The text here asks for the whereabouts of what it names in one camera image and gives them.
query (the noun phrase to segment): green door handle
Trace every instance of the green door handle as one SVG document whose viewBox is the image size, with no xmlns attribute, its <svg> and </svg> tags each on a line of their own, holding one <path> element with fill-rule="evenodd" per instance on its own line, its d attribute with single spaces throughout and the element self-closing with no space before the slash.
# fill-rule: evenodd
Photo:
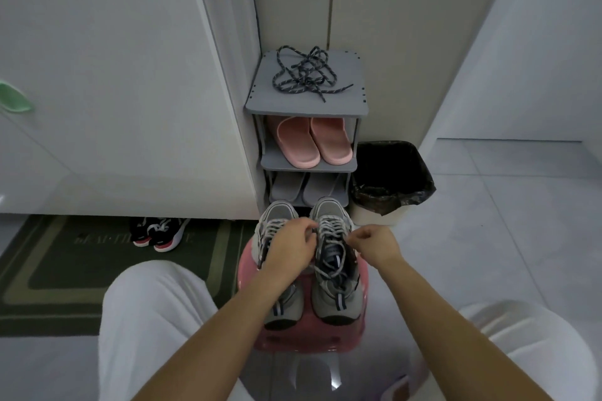
<svg viewBox="0 0 602 401">
<path fill-rule="evenodd" d="M 11 113 L 31 111 L 34 105 L 13 86 L 0 81 L 0 107 Z"/>
</svg>

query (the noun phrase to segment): shoe rack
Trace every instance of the shoe rack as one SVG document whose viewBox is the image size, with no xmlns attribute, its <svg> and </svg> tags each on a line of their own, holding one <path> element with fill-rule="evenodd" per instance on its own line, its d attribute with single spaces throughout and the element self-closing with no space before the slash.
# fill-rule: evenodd
<svg viewBox="0 0 602 401">
<path fill-rule="evenodd" d="M 322 100 L 319 94 L 314 92 L 303 93 L 284 93 L 275 89 L 272 85 L 272 79 L 281 69 L 276 62 L 276 52 L 267 51 L 261 57 L 259 69 L 257 70 L 253 85 L 249 92 L 245 108 L 255 119 L 258 135 L 261 143 L 261 167 L 265 170 L 270 187 L 270 202 L 276 200 L 273 197 L 275 182 L 282 183 L 284 186 L 289 181 L 278 181 L 278 174 L 281 172 L 301 172 L 305 173 L 299 192 L 294 200 L 289 200 L 293 206 L 306 207 L 303 200 L 305 187 L 308 186 L 309 176 L 314 174 L 330 175 L 338 174 L 336 185 L 332 192 L 329 190 L 312 190 L 312 195 L 318 196 L 332 195 L 341 202 L 343 206 L 349 203 L 349 182 L 351 173 L 357 169 L 356 151 L 357 135 L 362 117 L 368 115 L 368 103 L 364 83 L 364 73 L 362 71 L 362 61 L 360 56 L 353 51 L 330 50 L 328 51 L 328 65 L 336 73 L 338 80 L 332 89 L 337 89 L 353 83 L 353 86 L 341 93 L 324 94 L 326 101 Z M 299 62 L 301 57 L 292 51 L 283 50 L 281 60 L 285 66 L 290 67 Z M 285 74 L 279 80 L 287 79 Z M 321 86 L 322 89 L 330 89 L 328 86 Z M 301 116 L 301 117 L 342 117 L 345 119 L 345 130 L 353 148 L 353 158 L 350 162 L 343 165 L 332 165 L 320 159 L 320 163 L 308 169 L 299 169 L 294 167 L 284 157 L 280 147 L 272 137 L 265 123 L 265 116 Z M 312 184 L 327 183 L 328 181 L 312 181 Z"/>
</svg>

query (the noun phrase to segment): gray sneaker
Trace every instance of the gray sneaker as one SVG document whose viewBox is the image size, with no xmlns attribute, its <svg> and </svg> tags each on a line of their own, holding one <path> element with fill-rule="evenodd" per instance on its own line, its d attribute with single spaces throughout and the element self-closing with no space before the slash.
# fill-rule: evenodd
<svg viewBox="0 0 602 401">
<path fill-rule="evenodd" d="M 290 219 L 297 217 L 297 211 L 287 201 L 277 200 L 267 207 L 253 233 L 251 255 L 257 264 L 257 269 L 261 269 L 274 235 Z M 268 330 L 290 328 L 301 319 L 303 308 L 303 288 L 301 283 L 296 281 L 280 295 L 272 310 L 267 314 L 264 326 Z"/>
<path fill-rule="evenodd" d="M 314 313 L 329 325 L 349 325 L 364 308 L 355 251 L 344 241 L 352 228 L 349 215 L 332 197 L 323 197 L 309 218 L 318 223 L 315 251 L 316 282 L 311 286 Z"/>
</svg>

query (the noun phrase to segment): hand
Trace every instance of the hand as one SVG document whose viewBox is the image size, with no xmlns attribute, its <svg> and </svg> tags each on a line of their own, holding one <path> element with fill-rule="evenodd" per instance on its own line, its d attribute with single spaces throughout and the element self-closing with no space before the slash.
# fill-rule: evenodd
<svg viewBox="0 0 602 401">
<path fill-rule="evenodd" d="M 395 235 L 385 225 L 364 225 L 347 235 L 346 242 L 378 270 L 391 260 L 403 260 Z"/>
<path fill-rule="evenodd" d="M 314 257 L 317 236 L 311 229 L 317 227 L 307 217 L 284 224 L 274 236 L 261 270 L 282 279 L 285 286 L 292 283 Z"/>
</svg>

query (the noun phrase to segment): pink stool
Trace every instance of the pink stool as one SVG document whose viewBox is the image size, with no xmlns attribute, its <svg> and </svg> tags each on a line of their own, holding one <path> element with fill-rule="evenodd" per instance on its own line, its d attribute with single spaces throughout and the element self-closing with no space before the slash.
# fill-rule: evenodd
<svg viewBox="0 0 602 401">
<path fill-rule="evenodd" d="M 282 331 L 269 331 L 262 328 L 255 342 L 255 348 L 266 352 L 321 353 L 328 351 L 349 352 L 359 344 L 365 328 L 366 298 L 368 295 L 368 264 L 357 256 L 360 282 L 364 286 L 364 311 L 351 325 L 328 325 L 315 316 L 311 307 L 311 283 L 315 274 L 302 273 L 305 295 L 304 313 L 296 325 Z M 251 240 L 238 263 L 238 288 L 245 286 L 257 273 L 257 265 L 251 256 Z"/>
</svg>

